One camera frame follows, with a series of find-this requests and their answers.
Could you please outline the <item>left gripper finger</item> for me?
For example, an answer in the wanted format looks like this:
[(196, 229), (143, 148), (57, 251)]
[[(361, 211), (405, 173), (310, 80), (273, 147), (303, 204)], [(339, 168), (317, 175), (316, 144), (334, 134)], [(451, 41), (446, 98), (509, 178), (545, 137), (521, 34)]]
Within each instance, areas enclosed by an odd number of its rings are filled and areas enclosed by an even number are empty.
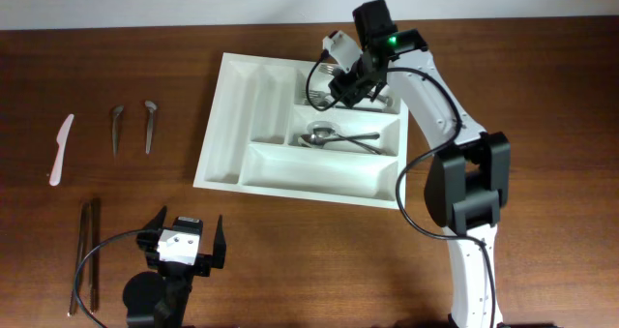
[(224, 267), (225, 257), (226, 241), (223, 231), (223, 217), (219, 215), (213, 243), (211, 267), (222, 269)]
[(156, 216), (150, 220), (145, 226), (143, 226), (144, 230), (159, 230), (163, 228), (163, 223), (165, 221), (167, 213), (167, 207), (164, 205), (162, 209), (156, 214)]

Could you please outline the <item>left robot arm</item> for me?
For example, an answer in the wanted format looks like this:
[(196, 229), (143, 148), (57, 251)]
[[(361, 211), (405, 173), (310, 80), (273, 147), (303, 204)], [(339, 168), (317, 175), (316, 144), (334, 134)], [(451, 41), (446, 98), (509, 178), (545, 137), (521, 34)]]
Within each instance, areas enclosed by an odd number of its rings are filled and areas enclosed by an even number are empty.
[(203, 221), (179, 216), (165, 227), (166, 213), (163, 207), (135, 238), (148, 270), (133, 276), (124, 287), (129, 327), (181, 327), (193, 279), (207, 278), (214, 269), (224, 267), (222, 217), (217, 220), (212, 252), (205, 254), (199, 251)]

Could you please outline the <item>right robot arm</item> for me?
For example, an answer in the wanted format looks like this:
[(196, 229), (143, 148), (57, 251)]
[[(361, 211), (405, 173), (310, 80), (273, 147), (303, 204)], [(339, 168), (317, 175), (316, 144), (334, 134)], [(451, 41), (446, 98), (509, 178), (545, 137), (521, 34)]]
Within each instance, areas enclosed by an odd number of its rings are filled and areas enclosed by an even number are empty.
[(419, 31), (399, 30), (384, 0), (366, 2), (352, 16), (356, 40), (338, 31), (323, 41), (321, 56), (338, 64), (331, 95), (351, 108), (389, 88), (405, 104), (428, 150), (402, 169), (396, 183), (401, 185), (418, 163), (431, 161), (424, 200), (440, 230), (426, 230), (408, 214), (404, 218), (421, 234), (448, 245), (454, 286), (448, 322), (459, 328), (501, 327), (494, 244), (509, 195), (511, 144), (464, 110)]

